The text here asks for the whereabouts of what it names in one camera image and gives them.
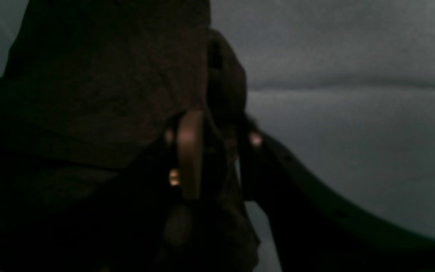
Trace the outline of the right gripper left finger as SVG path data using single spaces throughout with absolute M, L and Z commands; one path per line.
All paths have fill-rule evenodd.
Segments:
M 176 164 L 169 171 L 169 184 L 179 189 L 185 200 L 198 200 L 201 196 L 203 134 L 201 110 L 178 114 L 171 118 L 164 131 L 164 140 L 176 158 Z

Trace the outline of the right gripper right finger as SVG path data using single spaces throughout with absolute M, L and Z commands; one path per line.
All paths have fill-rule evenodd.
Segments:
M 268 217 L 284 272 L 435 272 L 435 240 L 338 195 L 282 144 L 238 130 L 244 198 Z

